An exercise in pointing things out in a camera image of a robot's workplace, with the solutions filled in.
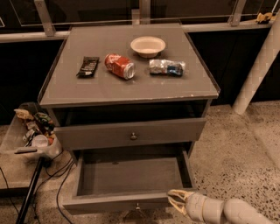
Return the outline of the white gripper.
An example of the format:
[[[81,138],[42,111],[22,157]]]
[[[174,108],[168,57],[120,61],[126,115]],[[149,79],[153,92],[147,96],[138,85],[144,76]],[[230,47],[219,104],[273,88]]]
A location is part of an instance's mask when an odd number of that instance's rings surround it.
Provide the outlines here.
[[[177,190],[172,189],[167,193],[169,196],[168,201],[169,203],[180,213],[184,216],[187,214],[193,221],[203,222],[203,207],[207,196],[200,194],[198,192],[188,192],[185,190]],[[183,202],[177,202],[172,197],[177,197],[186,201],[186,204]]]

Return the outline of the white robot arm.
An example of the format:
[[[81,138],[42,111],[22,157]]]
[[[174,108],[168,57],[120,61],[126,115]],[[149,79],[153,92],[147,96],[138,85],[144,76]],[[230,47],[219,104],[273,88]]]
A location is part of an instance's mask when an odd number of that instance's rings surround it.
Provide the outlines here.
[[[241,199],[223,201],[199,192],[176,189],[170,190],[167,195],[169,203],[192,221],[205,224],[273,224]]]

